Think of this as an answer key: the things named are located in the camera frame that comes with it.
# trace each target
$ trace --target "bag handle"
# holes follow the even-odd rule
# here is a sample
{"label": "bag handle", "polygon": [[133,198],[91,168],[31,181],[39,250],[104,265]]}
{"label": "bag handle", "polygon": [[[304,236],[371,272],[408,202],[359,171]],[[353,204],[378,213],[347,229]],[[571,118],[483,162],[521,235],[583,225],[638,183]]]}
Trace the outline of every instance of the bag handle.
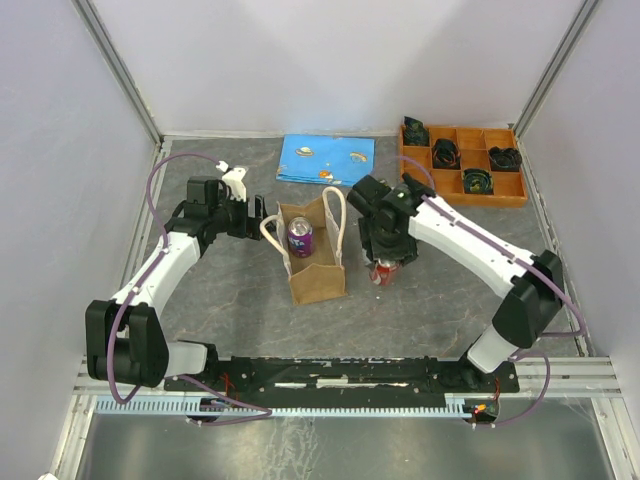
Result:
{"label": "bag handle", "polygon": [[327,200],[327,194],[329,192],[335,193],[340,200],[340,209],[342,210],[340,215],[340,231],[338,233],[338,245],[336,256],[342,258],[342,240],[344,239],[344,229],[347,226],[347,202],[344,199],[344,195],[336,187],[327,187],[322,191],[322,201],[324,202],[325,211],[331,211],[329,209],[329,200]]}
{"label": "bag handle", "polygon": [[271,245],[273,245],[275,247],[276,250],[278,250],[282,256],[285,258],[285,260],[289,259],[289,252],[287,252],[282,245],[280,245],[280,242],[278,242],[275,238],[273,238],[273,235],[271,235],[268,231],[267,231],[267,224],[269,224],[270,222],[276,222],[278,223],[278,221],[280,220],[280,215],[270,215],[267,218],[265,218],[262,222],[260,222],[260,232],[262,233],[262,236],[264,238],[266,238],[269,243]]}

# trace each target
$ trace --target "wooden box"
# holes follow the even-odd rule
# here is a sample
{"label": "wooden box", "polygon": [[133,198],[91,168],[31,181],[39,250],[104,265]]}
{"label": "wooden box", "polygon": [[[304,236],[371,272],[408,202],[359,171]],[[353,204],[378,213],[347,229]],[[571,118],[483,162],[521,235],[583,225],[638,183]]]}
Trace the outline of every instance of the wooden box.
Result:
{"label": "wooden box", "polygon": [[[426,126],[429,131],[428,147],[405,146],[402,131],[398,135],[398,154],[413,158],[425,167],[436,184],[436,192],[451,205],[476,205],[481,207],[522,207],[527,203],[527,187],[522,168],[518,172],[494,171],[489,162],[492,147],[517,148],[513,132],[500,128],[471,128]],[[448,170],[433,167],[431,148],[439,138],[453,140],[460,150],[460,169]],[[411,174],[417,180],[429,184],[424,173],[415,165],[400,160],[400,175]],[[493,194],[465,193],[462,172],[467,168],[488,170],[493,177]]]}

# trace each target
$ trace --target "folded blue cloth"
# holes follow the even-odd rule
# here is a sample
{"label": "folded blue cloth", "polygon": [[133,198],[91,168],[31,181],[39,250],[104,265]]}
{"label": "folded blue cloth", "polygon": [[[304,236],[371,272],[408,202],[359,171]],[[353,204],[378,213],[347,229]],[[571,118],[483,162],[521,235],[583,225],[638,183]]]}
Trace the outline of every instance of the folded blue cloth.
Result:
{"label": "folded blue cloth", "polygon": [[352,187],[373,170],[374,144],[369,138],[285,135],[276,178]]}

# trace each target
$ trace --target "black cable bundle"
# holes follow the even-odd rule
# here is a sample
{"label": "black cable bundle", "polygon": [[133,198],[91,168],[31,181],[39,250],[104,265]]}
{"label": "black cable bundle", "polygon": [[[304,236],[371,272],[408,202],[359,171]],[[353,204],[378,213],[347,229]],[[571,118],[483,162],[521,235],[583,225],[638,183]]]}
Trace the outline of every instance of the black cable bundle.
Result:
{"label": "black cable bundle", "polygon": [[439,138],[433,146],[434,168],[460,168],[460,150],[458,146],[447,138]]}
{"label": "black cable bundle", "polygon": [[428,147],[429,132],[424,128],[420,120],[404,117],[404,133],[402,135],[405,145],[413,147]]}
{"label": "black cable bundle", "polygon": [[493,147],[489,150],[489,160],[493,170],[517,172],[522,165],[522,155],[515,148]]}
{"label": "black cable bundle", "polygon": [[477,195],[493,194],[493,178],[481,168],[467,168],[462,174],[464,193]]}

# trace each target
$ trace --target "soda can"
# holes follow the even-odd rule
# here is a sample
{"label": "soda can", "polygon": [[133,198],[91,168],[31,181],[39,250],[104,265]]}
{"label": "soda can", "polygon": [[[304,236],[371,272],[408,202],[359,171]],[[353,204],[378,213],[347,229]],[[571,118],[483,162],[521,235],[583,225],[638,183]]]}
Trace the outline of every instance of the soda can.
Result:
{"label": "soda can", "polygon": [[305,258],[313,253],[313,227],[304,217],[296,217],[287,229],[289,251],[296,257]]}
{"label": "soda can", "polygon": [[395,260],[378,260],[369,274],[369,278],[376,285],[386,287],[393,281],[399,269],[400,263]]}

